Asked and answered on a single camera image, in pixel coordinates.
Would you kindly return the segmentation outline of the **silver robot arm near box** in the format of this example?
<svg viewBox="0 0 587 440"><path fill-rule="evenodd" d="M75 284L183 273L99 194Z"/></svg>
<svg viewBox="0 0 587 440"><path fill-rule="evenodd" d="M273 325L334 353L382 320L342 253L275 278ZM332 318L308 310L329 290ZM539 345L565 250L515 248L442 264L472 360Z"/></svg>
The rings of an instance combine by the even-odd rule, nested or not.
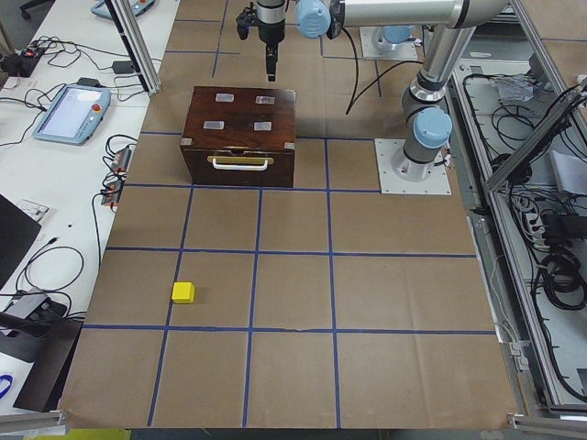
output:
<svg viewBox="0 0 587 440"><path fill-rule="evenodd" d="M447 146L452 120L439 107L454 68L454 42L461 28L452 19L467 12L468 3L455 1L298 1L295 24L309 39L324 35L334 39L349 28L433 24L432 44L420 70L406 88L402 106L409 131L400 150L391 159L395 174L408 182L422 182L435 167L439 151Z"/></svg>

